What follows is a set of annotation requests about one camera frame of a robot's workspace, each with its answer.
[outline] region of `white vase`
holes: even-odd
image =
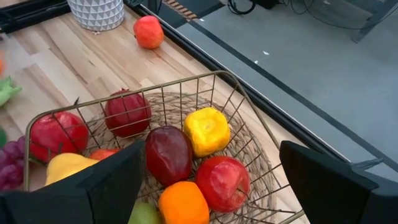
[[[85,29],[106,31],[124,19],[123,0],[68,0],[74,18]]]

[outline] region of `red pomegranate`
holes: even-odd
[[[66,111],[49,114],[38,119],[30,130],[30,153],[42,162],[64,152],[81,153],[89,136],[78,116]]]
[[[145,49],[155,49],[164,40],[164,33],[155,16],[143,16],[133,26],[138,45]]]
[[[131,92],[122,89],[111,96]],[[105,105],[105,124],[111,132],[125,138],[148,128],[152,112],[149,103],[140,94],[109,100]]]

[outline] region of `dark red apple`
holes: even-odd
[[[199,167],[195,182],[207,204],[216,212],[234,212],[250,191],[250,178],[244,165],[228,156],[215,156]]]
[[[153,129],[145,140],[147,169],[164,187],[186,180],[193,149],[188,136],[174,126]]]

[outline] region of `orange fruit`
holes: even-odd
[[[159,199],[165,224],[209,224],[206,200],[194,182],[181,181],[167,187]]]
[[[120,149],[98,149],[95,152],[91,153],[89,156],[90,159],[96,159],[96,160],[103,160],[108,158],[109,156],[112,156],[113,154],[119,152]]]

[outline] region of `fake fruit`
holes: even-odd
[[[70,112],[45,115],[32,126],[30,152],[42,162],[48,162],[63,152],[81,153],[87,147],[89,136],[84,122]]]
[[[10,77],[0,79],[0,106],[7,103],[11,97],[15,96],[21,90],[22,88],[20,86],[12,86]]]
[[[198,169],[195,182],[210,208],[217,212],[234,212],[242,206],[250,190],[247,170],[228,156],[207,159]]]
[[[129,93],[122,89],[113,93],[116,96]],[[125,138],[141,133],[148,128],[152,112],[147,100],[140,94],[133,94],[109,100],[105,105],[105,124],[111,132],[119,137]]]
[[[223,150],[231,136],[225,116],[210,107],[190,113],[184,121],[184,132],[191,139],[197,157]]]
[[[166,224],[209,224],[209,208],[194,182],[181,181],[167,187],[158,206]]]
[[[155,49],[164,40],[164,33],[155,16],[143,16],[133,26],[138,45],[145,49]]]
[[[162,224],[162,219],[151,204],[136,202],[127,224]]]
[[[25,136],[0,148],[0,190],[21,186],[24,179]]]
[[[99,162],[75,153],[62,153],[55,156],[47,166],[45,186],[76,174]]]
[[[145,140],[147,169],[164,187],[186,180],[192,170],[192,144],[174,126],[153,129]]]
[[[120,149],[98,149],[95,152],[91,153],[89,158],[96,159],[96,160],[103,160],[112,156],[113,154],[119,152]]]

